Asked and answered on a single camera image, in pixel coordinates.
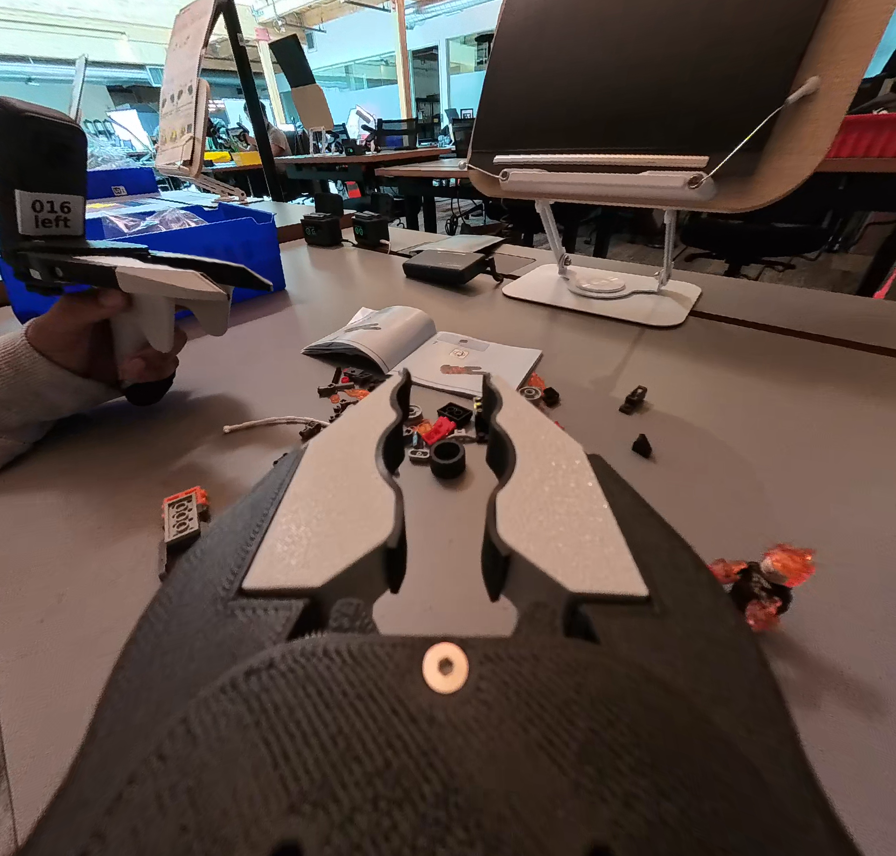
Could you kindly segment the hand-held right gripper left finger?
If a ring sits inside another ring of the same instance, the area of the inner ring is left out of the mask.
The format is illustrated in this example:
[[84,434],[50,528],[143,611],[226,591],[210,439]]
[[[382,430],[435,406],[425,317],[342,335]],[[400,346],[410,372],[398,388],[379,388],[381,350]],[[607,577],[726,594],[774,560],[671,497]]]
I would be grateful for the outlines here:
[[407,570],[404,500],[411,377],[390,376],[298,459],[241,588],[252,595],[377,599]]

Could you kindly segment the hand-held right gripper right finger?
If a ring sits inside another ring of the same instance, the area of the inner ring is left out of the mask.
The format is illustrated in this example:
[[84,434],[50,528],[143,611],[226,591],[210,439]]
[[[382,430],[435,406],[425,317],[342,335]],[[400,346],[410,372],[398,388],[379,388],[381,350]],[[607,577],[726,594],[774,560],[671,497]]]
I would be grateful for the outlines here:
[[483,380],[487,499],[481,572],[492,602],[644,603],[650,594],[578,441],[497,375]]

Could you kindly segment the black lego tire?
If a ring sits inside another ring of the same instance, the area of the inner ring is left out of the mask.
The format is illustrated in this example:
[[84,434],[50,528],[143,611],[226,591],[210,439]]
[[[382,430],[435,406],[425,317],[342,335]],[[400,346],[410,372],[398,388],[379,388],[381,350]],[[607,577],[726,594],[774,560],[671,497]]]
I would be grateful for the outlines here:
[[441,481],[461,477],[466,471],[466,449],[462,442],[443,439],[429,449],[429,466],[433,476]]

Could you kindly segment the grey and orange lego assembly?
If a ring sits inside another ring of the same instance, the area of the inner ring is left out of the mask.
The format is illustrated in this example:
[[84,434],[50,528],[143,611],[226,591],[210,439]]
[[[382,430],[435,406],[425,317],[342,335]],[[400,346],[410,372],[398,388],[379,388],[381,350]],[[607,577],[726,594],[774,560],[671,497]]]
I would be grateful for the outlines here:
[[200,537],[210,521],[207,491],[194,486],[166,496],[161,503],[162,546],[159,579],[168,575],[169,564]]

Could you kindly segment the person's left forearm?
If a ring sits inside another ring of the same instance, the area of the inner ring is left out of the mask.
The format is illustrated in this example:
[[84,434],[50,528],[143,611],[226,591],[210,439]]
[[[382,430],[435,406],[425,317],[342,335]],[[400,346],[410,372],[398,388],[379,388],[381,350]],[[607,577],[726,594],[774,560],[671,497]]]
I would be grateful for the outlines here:
[[1,466],[9,465],[55,423],[121,396],[116,386],[73,373],[40,354],[28,334],[38,320],[1,337]]

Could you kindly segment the open lego instruction booklet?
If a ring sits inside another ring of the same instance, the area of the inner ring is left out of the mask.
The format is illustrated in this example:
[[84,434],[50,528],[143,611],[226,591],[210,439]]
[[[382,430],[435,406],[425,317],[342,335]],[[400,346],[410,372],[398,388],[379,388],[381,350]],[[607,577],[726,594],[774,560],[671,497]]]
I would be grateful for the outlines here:
[[343,327],[302,350],[315,358],[346,358],[389,373],[437,334],[433,319],[409,306],[362,308]]

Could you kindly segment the orange flame lego assembly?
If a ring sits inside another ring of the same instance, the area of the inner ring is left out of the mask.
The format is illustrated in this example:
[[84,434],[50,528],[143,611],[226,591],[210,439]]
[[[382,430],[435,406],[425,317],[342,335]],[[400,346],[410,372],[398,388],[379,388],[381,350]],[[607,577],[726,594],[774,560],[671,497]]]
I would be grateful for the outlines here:
[[713,577],[755,633],[778,626],[792,604],[794,590],[812,578],[815,551],[779,543],[756,561],[717,559],[708,565]]

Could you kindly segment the person's left hand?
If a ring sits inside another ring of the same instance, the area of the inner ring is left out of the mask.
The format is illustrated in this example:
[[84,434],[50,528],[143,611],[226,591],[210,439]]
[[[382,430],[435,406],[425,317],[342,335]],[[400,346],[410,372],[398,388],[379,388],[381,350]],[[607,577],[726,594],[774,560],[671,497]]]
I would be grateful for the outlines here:
[[172,350],[142,346],[127,358],[115,354],[110,322],[130,309],[129,295],[95,289],[61,296],[44,315],[28,323],[29,345],[58,367],[112,388],[165,380],[176,373],[187,335],[175,329]]

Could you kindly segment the clear plastic bag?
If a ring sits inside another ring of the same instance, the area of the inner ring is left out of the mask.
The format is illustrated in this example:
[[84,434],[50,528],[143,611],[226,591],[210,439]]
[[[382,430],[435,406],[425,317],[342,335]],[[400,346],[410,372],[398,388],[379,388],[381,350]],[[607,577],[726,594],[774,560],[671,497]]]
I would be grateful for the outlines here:
[[94,239],[120,239],[204,226],[209,221],[194,208],[157,199],[91,201],[87,205],[85,232]]

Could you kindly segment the small book stand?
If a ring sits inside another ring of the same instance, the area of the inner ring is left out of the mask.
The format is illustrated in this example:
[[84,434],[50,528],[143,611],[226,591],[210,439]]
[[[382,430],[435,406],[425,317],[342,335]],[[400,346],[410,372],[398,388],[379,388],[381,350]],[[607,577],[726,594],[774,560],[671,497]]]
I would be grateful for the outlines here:
[[171,123],[173,119],[175,95],[169,95],[162,89],[159,140],[153,161],[154,172],[159,176],[190,183],[199,190],[213,194],[215,201],[246,204],[248,198],[243,190],[205,173],[204,153],[209,122],[210,86],[206,80],[197,78],[188,90],[192,91],[195,99],[195,117],[191,123],[184,124],[178,129],[179,141],[175,144],[173,129],[165,128],[165,124]]

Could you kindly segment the printed instruction sheet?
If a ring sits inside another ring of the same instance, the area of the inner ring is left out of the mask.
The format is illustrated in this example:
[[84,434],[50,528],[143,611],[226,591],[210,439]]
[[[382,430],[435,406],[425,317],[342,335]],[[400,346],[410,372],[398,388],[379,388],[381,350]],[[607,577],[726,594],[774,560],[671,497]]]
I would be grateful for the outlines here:
[[218,0],[194,0],[175,17],[161,85],[161,92],[165,89],[175,95],[172,122],[165,124],[166,129],[173,129],[175,144],[179,141],[178,129],[195,117],[195,99],[188,88],[202,78],[206,47],[218,12]]

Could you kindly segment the tablet on white stand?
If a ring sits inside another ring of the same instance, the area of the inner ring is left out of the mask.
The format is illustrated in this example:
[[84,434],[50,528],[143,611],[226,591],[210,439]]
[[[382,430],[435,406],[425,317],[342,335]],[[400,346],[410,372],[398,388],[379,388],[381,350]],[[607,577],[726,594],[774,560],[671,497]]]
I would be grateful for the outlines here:
[[[894,13],[894,0],[828,0],[798,69],[798,87],[716,163],[708,156],[497,156],[471,182],[493,198],[533,201],[555,269],[532,268],[504,287],[525,302],[651,327],[676,327],[700,297],[673,282],[679,211],[734,214],[787,197],[816,172]],[[594,204],[664,213],[662,268],[651,276],[574,264],[562,245],[553,205]]]

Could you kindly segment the grey flat pad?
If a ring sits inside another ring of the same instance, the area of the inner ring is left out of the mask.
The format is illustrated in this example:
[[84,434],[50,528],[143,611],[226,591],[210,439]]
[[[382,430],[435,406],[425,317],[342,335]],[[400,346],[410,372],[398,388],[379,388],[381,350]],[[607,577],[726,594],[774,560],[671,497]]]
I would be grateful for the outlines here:
[[496,271],[501,275],[519,275],[529,268],[537,257],[524,253],[522,247],[509,244],[498,235],[454,235],[418,244],[409,248],[413,255],[421,251],[440,251],[452,254],[477,254],[493,259]]

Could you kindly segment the flat black device box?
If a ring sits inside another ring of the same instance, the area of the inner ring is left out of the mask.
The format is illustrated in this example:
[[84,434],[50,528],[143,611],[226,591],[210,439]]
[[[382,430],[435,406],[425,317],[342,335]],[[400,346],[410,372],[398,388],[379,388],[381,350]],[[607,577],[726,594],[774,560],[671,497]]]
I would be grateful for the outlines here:
[[461,287],[490,273],[491,262],[481,253],[423,250],[401,265],[406,278],[433,285]]

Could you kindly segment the black office chair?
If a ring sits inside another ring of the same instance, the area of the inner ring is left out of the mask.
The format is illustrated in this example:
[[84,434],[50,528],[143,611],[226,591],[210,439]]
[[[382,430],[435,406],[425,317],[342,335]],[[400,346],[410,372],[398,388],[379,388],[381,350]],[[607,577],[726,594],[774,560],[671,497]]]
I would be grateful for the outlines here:
[[759,210],[736,216],[689,214],[678,239],[686,262],[711,259],[724,265],[724,278],[744,278],[746,268],[778,273],[795,270],[797,259],[817,260],[826,251],[853,245],[871,211],[798,210],[783,216]]

